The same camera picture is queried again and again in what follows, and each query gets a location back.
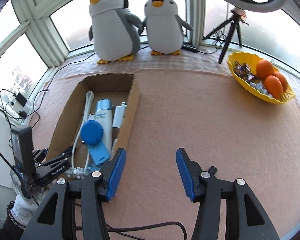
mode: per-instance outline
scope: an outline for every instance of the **yellow bowl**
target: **yellow bowl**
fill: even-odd
[[[286,102],[288,102],[289,100],[294,98],[296,96],[296,94],[293,92],[293,90],[291,89],[289,84],[288,84],[287,91],[284,93],[284,95],[281,96],[281,98],[279,100],[277,100],[275,98],[270,98],[267,95],[260,93],[258,90],[256,90],[252,86],[250,86],[247,82],[245,82],[242,78],[238,77],[233,71],[233,69],[235,67],[235,62],[237,61],[240,65],[242,65],[243,63],[248,64],[248,66],[251,69],[251,73],[255,75],[257,63],[261,59],[262,58],[260,58],[256,54],[250,54],[247,52],[234,52],[229,55],[227,63],[228,63],[228,67],[229,67],[232,75],[239,82],[239,84],[242,85],[246,90],[248,90],[250,93],[252,93],[256,97],[258,97],[264,101],[267,101],[269,103],[276,104],[276,105],[285,104]]]

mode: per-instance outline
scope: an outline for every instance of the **white glove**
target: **white glove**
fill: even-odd
[[[34,194],[34,197],[39,204],[42,202],[48,192],[49,190],[41,187],[39,192]],[[11,215],[18,223],[27,226],[37,208],[38,205],[35,203],[33,198],[27,199],[19,194],[17,195],[14,206],[11,209]]]

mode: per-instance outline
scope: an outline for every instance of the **candy wrapper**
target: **candy wrapper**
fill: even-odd
[[[234,73],[243,79],[245,82],[255,82],[258,80],[258,78],[251,73],[250,67],[243,63],[243,65],[240,65],[237,61],[235,62],[235,68],[233,69]]]
[[[245,82],[247,82],[250,86],[258,90],[261,94],[265,94],[272,98],[273,96],[268,93],[268,91],[263,86],[263,83],[261,80],[259,80],[254,74],[251,73],[250,67],[243,63],[243,65],[240,65],[237,61],[235,63],[235,68],[233,69],[233,72],[243,79]]]

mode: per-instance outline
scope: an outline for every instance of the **penguin beak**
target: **penguin beak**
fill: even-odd
[[[152,5],[154,7],[161,7],[163,5],[163,2],[161,2],[161,1],[154,1],[154,2],[152,2]]]
[[[90,0],[91,4],[97,4],[100,0]]]

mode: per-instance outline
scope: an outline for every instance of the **metal screw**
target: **metal screw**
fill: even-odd
[[[100,171],[94,171],[93,173],[91,173],[92,177],[97,178],[101,176],[101,172]]]
[[[207,171],[203,171],[203,172],[201,172],[201,177],[203,177],[203,178],[209,178],[210,177],[210,173],[209,172],[207,172]]]
[[[65,184],[66,183],[66,179],[64,179],[64,178],[58,179],[57,183],[59,185]]]
[[[237,183],[239,185],[244,185],[246,182],[244,181],[244,179],[237,179]]]

